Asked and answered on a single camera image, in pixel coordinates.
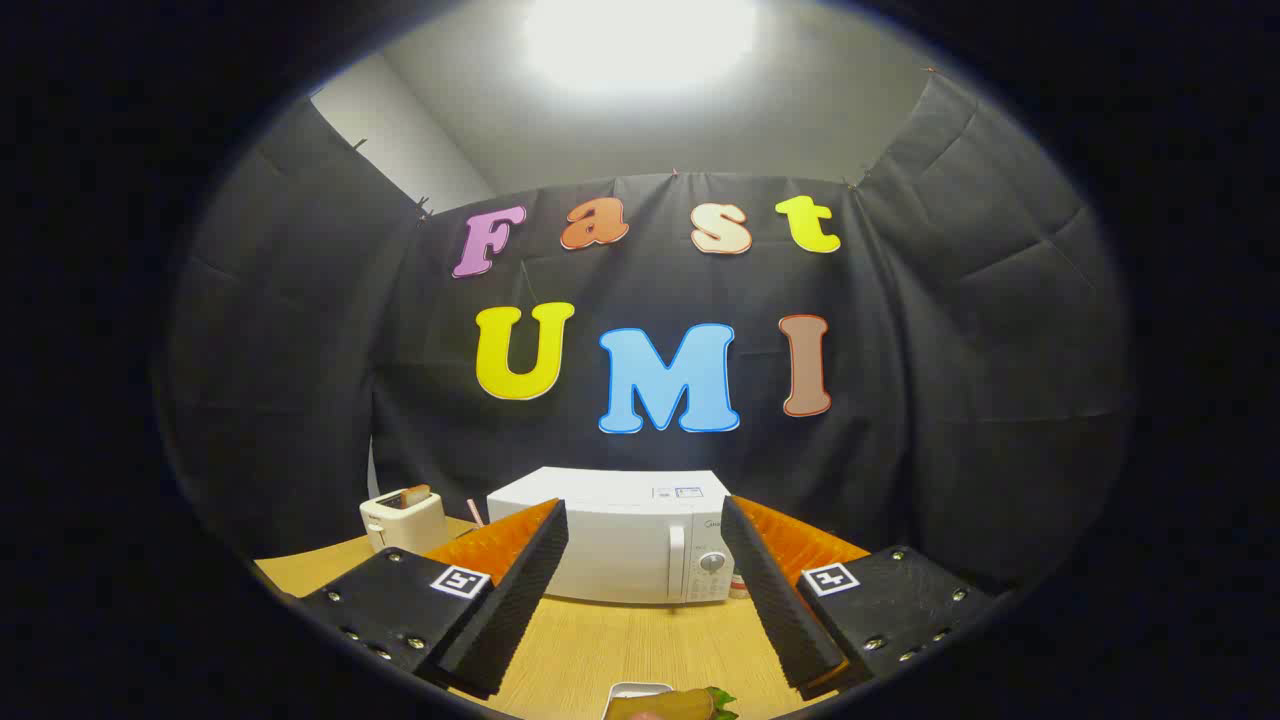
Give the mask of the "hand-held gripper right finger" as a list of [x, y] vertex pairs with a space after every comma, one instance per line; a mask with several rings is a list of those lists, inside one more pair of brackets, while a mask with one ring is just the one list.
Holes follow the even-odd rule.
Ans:
[[721, 534], [804, 698], [922, 664], [997, 603], [913, 547], [870, 552], [741, 496], [724, 500]]

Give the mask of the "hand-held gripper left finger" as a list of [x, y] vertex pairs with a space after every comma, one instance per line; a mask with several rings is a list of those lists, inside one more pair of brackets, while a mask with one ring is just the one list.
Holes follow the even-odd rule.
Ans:
[[387, 547], [297, 609], [381, 665], [485, 700], [500, 689], [568, 539], [566, 502], [552, 498], [428, 553]]

